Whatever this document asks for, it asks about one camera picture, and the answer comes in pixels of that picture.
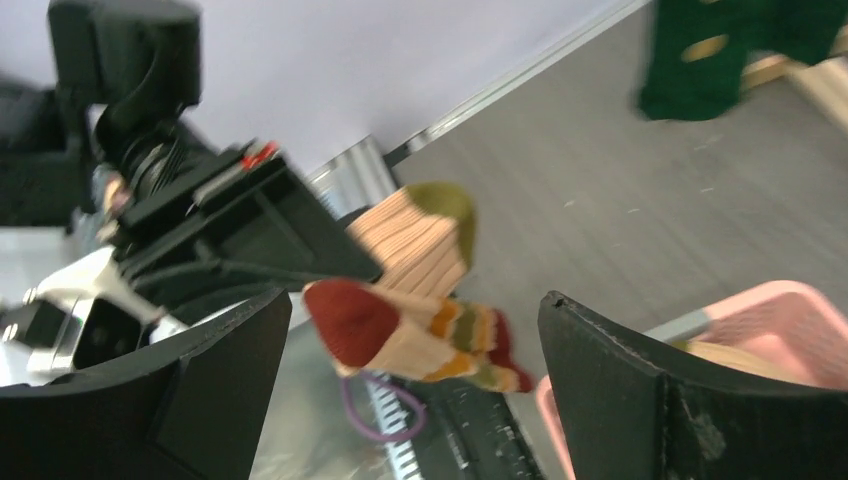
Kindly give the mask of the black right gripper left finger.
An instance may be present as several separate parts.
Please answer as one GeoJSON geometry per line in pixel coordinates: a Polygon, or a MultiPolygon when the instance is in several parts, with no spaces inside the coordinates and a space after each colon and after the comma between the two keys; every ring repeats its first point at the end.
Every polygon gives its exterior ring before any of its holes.
{"type": "Polygon", "coordinates": [[[263,293],[138,351],[1,391],[5,479],[246,479],[289,295],[263,293]]]}

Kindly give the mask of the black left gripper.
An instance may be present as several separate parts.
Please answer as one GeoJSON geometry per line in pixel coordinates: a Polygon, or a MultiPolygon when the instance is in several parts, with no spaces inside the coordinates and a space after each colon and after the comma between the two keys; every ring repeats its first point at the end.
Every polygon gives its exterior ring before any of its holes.
{"type": "Polygon", "coordinates": [[[181,174],[168,159],[118,225],[122,277],[170,312],[216,312],[268,289],[382,274],[272,142],[227,149],[181,174]]]}

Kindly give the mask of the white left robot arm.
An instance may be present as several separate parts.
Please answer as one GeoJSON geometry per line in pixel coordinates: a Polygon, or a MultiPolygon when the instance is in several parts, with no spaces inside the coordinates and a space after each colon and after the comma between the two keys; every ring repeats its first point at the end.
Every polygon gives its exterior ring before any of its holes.
{"type": "Polygon", "coordinates": [[[47,20],[55,86],[1,83],[4,226],[100,216],[118,275],[175,313],[380,277],[279,146],[216,149],[184,120],[202,93],[197,6],[53,1],[47,20]]]}

